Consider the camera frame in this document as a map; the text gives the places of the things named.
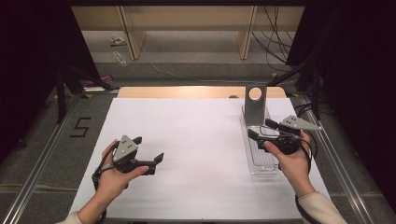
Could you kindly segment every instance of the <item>white sleeve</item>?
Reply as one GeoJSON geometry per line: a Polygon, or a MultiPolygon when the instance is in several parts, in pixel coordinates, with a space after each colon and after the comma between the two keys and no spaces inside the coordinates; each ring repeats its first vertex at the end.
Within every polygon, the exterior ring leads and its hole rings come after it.
{"type": "Polygon", "coordinates": [[[332,201],[319,192],[307,194],[298,199],[305,212],[319,223],[346,224],[332,201]]]}
{"type": "Polygon", "coordinates": [[[77,212],[72,212],[67,216],[67,218],[64,221],[59,222],[57,224],[84,224],[84,223],[82,223],[81,220],[79,220],[77,216],[77,212]]]}

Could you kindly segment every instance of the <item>black panel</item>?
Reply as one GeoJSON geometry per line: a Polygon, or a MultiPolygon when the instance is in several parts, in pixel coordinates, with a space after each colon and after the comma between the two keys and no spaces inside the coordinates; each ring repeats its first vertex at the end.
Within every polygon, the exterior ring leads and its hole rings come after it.
{"type": "Polygon", "coordinates": [[[74,65],[99,78],[71,8],[32,2],[0,3],[0,161],[43,108],[60,69],[74,65]]]}
{"type": "Polygon", "coordinates": [[[338,4],[327,3],[305,7],[291,45],[288,65],[297,66],[305,61],[318,40],[324,24],[328,22],[337,6],[338,4]]]}
{"type": "Polygon", "coordinates": [[[324,89],[375,183],[396,212],[396,20],[384,2],[350,10],[324,89]]]}

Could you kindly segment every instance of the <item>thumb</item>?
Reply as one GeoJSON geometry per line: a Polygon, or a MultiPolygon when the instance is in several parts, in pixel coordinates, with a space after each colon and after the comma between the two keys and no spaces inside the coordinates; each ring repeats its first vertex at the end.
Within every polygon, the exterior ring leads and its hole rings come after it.
{"type": "Polygon", "coordinates": [[[130,173],[128,173],[129,180],[133,180],[137,178],[140,175],[143,175],[147,170],[149,169],[148,166],[139,166],[136,169],[132,170],[130,173]]]}
{"type": "Polygon", "coordinates": [[[277,148],[276,145],[274,145],[272,142],[270,141],[265,141],[264,142],[264,146],[265,148],[267,148],[267,150],[269,152],[271,152],[271,154],[273,154],[279,161],[282,160],[282,158],[285,156],[280,150],[279,148],[277,148]]]}

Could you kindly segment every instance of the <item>wrist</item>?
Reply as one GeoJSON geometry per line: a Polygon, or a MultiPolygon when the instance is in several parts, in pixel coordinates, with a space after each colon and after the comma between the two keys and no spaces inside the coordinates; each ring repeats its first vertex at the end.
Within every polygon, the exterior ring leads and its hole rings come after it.
{"type": "Polygon", "coordinates": [[[95,223],[112,201],[113,198],[109,198],[103,193],[96,192],[77,212],[77,216],[82,223],[95,223]]]}
{"type": "Polygon", "coordinates": [[[293,184],[293,189],[297,195],[297,197],[303,197],[307,194],[316,192],[314,186],[312,186],[311,182],[309,180],[300,180],[296,181],[293,184]]]}

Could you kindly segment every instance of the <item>white paper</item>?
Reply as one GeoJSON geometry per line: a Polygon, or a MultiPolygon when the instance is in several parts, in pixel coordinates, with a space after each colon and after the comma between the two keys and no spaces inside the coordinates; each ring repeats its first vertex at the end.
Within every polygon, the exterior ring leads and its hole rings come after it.
{"type": "MultiPolygon", "coordinates": [[[[107,218],[158,221],[299,219],[283,176],[251,175],[240,126],[242,99],[116,98],[108,111],[71,211],[94,194],[91,176],[101,153],[124,134],[142,136],[136,158],[164,153],[155,175],[140,176],[107,208],[107,218]]],[[[294,109],[287,98],[266,100],[279,122],[294,109]]],[[[328,195],[312,163],[315,188],[328,195]]]]}

